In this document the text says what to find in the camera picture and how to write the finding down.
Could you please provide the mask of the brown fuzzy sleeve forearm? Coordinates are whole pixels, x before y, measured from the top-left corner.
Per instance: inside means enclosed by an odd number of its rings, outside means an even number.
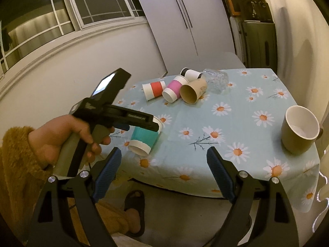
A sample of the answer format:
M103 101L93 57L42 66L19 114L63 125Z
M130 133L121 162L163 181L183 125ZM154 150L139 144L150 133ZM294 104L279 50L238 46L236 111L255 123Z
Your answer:
M1 146L1 215L21 242L27 241L34 207L52 167L42 169L29 142L31 127L10 128Z

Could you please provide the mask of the person left hand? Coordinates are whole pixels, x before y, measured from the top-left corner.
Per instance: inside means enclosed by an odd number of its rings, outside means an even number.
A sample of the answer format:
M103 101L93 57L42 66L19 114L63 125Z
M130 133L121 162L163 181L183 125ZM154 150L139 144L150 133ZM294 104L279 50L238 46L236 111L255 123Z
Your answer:
M49 165L57 164L61 147L72 134L77 134L91 145L91 150L87 153L88 162L94 162L95 157L101 154L102 148L95 143L88 123L72 115L63 115L28 134L28 143L43 170Z

